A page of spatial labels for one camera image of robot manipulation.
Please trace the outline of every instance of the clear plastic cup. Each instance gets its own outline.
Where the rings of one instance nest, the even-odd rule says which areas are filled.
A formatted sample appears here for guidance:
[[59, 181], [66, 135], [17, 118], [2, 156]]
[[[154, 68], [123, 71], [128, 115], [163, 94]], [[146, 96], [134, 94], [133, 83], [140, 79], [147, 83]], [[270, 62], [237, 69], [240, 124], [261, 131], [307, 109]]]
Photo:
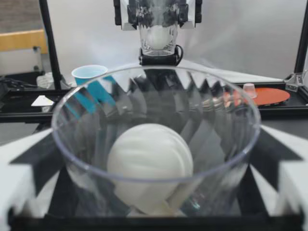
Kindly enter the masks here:
[[255, 89], [255, 85], [253, 83], [245, 83], [243, 89], [249, 95], [251, 99], [254, 99], [257, 97], [257, 92]]
[[137, 0], [137, 18], [144, 55], [174, 54], [178, 36], [176, 0]]
[[[98, 77], [70, 91], [52, 118], [53, 137], [79, 196], [78, 215], [229, 213], [260, 132], [260, 115], [253, 101], [237, 86], [197, 70], [137, 67], [106, 76], [108, 80]], [[92, 98], [87, 87], [96, 81], [112, 101]], [[191, 177], [130, 178], [107, 171], [116, 139], [147, 123], [167, 126], [185, 140], [193, 159]], [[119, 185], [127, 194], [117, 193]], [[135, 202], [127, 203], [123, 196]]]

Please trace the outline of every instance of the white wall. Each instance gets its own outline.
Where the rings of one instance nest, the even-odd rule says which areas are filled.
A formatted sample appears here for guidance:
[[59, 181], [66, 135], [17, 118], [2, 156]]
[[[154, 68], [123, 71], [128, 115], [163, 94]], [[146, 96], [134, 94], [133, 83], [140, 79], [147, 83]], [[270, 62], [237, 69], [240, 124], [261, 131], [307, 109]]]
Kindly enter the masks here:
[[[203, 22], [180, 30], [185, 59], [285, 78], [294, 68], [307, 0], [204, 0]], [[61, 72], [138, 60], [138, 31], [114, 23], [112, 0], [49, 0]]]

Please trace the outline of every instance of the orange disc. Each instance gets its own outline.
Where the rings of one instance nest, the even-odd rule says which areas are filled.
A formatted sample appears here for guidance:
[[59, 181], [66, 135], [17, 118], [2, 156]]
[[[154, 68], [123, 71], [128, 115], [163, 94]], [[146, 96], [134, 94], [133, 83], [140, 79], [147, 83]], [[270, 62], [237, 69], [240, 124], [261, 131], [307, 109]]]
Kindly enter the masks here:
[[256, 92], [257, 97], [253, 100], [258, 106], [279, 104], [290, 98], [288, 92], [275, 88], [256, 88]]

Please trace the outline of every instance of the white sphere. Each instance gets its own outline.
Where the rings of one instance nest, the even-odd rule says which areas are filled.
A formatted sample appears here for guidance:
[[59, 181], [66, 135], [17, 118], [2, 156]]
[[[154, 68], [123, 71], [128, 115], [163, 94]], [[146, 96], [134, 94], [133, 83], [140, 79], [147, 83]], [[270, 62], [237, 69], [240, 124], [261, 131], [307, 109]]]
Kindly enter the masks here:
[[[159, 124], [143, 124], [124, 132], [114, 143], [107, 171], [132, 179], [162, 180], [192, 176], [189, 147], [175, 131]], [[114, 181], [115, 194], [125, 204], [151, 214], [178, 186], [171, 182]]]
[[162, 27], [160, 25], [151, 27], [146, 40], [151, 49], [155, 51], [163, 50], [172, 40], [169, 27]]

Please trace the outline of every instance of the light blue paper cup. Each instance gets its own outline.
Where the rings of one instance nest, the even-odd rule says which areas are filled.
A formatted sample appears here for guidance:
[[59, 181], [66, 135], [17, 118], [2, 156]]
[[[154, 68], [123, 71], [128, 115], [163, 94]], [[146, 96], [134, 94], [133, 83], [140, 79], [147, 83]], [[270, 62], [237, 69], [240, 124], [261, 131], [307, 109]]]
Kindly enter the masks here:
[[[77, 85], [82, 85], [89, 80], [102, 76], [106, 74], [108, 68], [101, 65], [87, 65], [76, 68], [72, 71], [72, 76], [75, 78]], [[105, 80], [114, 81], [111, 76], [105, 77]], [[84, 97], [76, 95], [79, 102], [87, 109], [88, 112], [93, 113], [95, 105], [94, 103], [105, 102], [110, 103], [112, 105], [115, 104], [112, 97], [109, 93], [104, 89], [99, 81], [94, 81], [90, 83], [87, 87], [88, 92], [93, 97], [95, 102], [91, 102], [89, 100], [85, 100]]]

